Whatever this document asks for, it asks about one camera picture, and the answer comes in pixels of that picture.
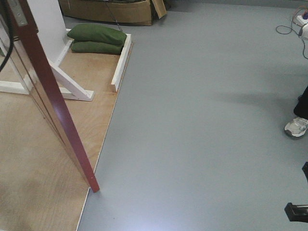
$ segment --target white device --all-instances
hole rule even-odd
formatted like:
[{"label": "white device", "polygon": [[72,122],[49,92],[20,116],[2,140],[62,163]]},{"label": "white device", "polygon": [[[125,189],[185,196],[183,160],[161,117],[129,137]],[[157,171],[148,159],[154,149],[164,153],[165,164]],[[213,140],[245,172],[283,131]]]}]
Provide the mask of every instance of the white device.
[{"label": "white device", "polygon": [[301,39],[308,40],[308,24],[305,24],[302,28],[300,28],[298,36]]}]

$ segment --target person's leg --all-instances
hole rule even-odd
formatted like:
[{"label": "person's leg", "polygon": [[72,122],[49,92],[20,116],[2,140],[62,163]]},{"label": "person's leg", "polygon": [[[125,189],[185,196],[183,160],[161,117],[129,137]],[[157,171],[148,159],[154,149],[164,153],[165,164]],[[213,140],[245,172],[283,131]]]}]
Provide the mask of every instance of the person's leg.
[{"label": "person's leg", "polygon": [[292,137],[300,137],[305,134],[308,129],[308,87],[303,95],[298,99],[298,103],[294,108],[294,114],[298,116],[289,122],[284,131]]},{"label": "person's leg", "polygon": [[308,87],[299,98],[298,103],[294,108],[294,114],[298,117],[308,119]]}]

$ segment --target electrical cord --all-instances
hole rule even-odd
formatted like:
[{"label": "electrical cord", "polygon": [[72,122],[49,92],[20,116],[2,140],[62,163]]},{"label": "electrical cord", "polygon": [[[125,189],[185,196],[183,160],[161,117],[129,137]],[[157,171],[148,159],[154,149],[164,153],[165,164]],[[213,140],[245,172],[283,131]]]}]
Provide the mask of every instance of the electrical cord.
[{"label": "electrical cord", "polygon": [[[293,24],[295,24],[295,25],[297,25],[297,26],[300,26],[300,25],[298,25],[298,24],[296,24],[296,23],[294,22],[294,19],[295,19],[295,17],[298,15],[298,13],[299,13],[300,11],[302,11],[302,10],[305,10],[305,12],[303,13],[303,15],[308,13],[308,8],[307,8],[306,6],[300,6],[300,7],[298,7],[298,8],[295,10],[295,12],[293,13],[292,20],[291,20],[291,26],[279,25],[279,26],[276,27],[276,32],[277,32],[278,34],[281,34],[281,35],[289,35],[289,34],[291,34],[292,32],[294,32],[297,36],[299,36],[299,34],[293,29]],[[290,31],[287,32],[287,33],[280,32],[280,31],[278,31],[278,28],[280,28],[280,27],[288,28],[288,29],[290,29]],[[304,44],[304,48],[303,48],[303,52],[302,52],[303,57],[304,57],[305,59],[308,59],[308,57],[305,56],[305,50],[306,50],[305,41],[304,41],[303,39],[301,39],[301,40],[302,40],[302,42],[303,42],[303,44]]]},{"label": "electrical cord", "polygon": [[10,18],[10,15],[9,15],[8,5],[7,5],[7,2],[5,0],[1,0],[1,3],[2,3],[2,7],[3,7],[3,10],[4,10],[5,17],[6,17],[6,24],[7,24],[8,30],[9,30],[10,46],[9,46],[8,52],[7,52],[4,60],[2,61],[1,65],[0,65],[0,72],[3,70],[4,66],[8,62],[8,60],[9,60],[11,54],[12,54],[13,45],[14,45],[13,26],[12,26],[11,18]]},{"label": "electrical cord", "polygon": [[112,19],[114,20],[114,22],[117,24],[117,27],[119,28],[119,30],[120,30],[121,32],[123,32],[123,30],[122,30],[122,28],[120,27],[120,25],[119,25],[119,23],[118,23],[116,17],[115,17],[114,14],[112,13],[112,11],[111,11],[111,9],[109,8],[109,6],[108,6],[108,4],[107,4],[106,1],[105,1],[105,5],[106,5],[106,7],[108,8],[108,11],[109,11],[109,13],[110,13],[110,16],[112,17]]}]

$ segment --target shoe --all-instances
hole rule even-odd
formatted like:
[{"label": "shoe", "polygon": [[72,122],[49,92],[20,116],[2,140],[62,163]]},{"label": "shoe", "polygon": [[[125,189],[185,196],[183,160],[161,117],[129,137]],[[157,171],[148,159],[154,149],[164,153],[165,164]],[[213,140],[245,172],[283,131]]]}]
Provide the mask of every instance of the shoe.
[{"label": "shoe", "polygon": [[301,117],[296,117],[284,127],[285,133],[292,137],[303,136],[307,129],[308,120]]}]

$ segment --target black object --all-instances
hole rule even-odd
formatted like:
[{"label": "black object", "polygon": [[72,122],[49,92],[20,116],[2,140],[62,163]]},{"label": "black object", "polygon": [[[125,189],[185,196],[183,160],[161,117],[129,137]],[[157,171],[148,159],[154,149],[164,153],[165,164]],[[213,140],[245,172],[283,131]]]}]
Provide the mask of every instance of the black object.
[{"label": "black object", "polygon": [[308,205],[293,205],[288,203],[284,208],[289,221],[308,223]]},{"label": "black object", "polygon": [[306,178],[308,180],[308,162],[306,162],[304,164],[304,166],[302,167],[302,170],[303,170],[303,172],[304,172],[304,174],[305,174],[305,176],[306,176]]}]

